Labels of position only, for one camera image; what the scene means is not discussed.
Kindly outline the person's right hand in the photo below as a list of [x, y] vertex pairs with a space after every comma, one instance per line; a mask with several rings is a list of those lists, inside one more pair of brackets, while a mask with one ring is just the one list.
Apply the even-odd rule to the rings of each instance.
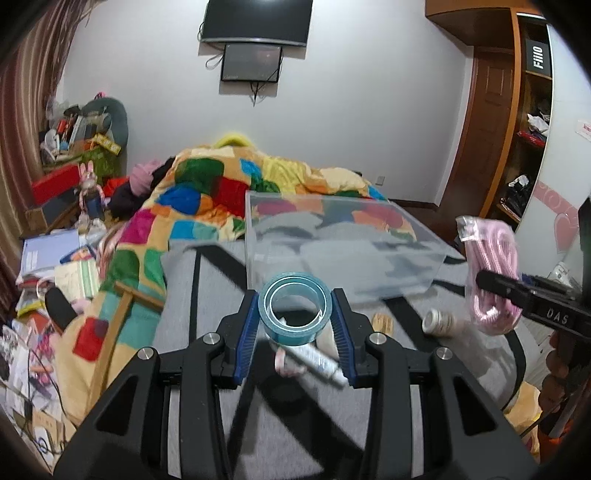
[[538, 404], [543, 413], [556, 412], [565, 397], [564, 380], [569, 370], [558, 352], [560, 333], [554, 332], [550, 338], [551, 351], [546, 357], [546, 367], [549, 374], [542, 382], [542, 388], [538, 397]]

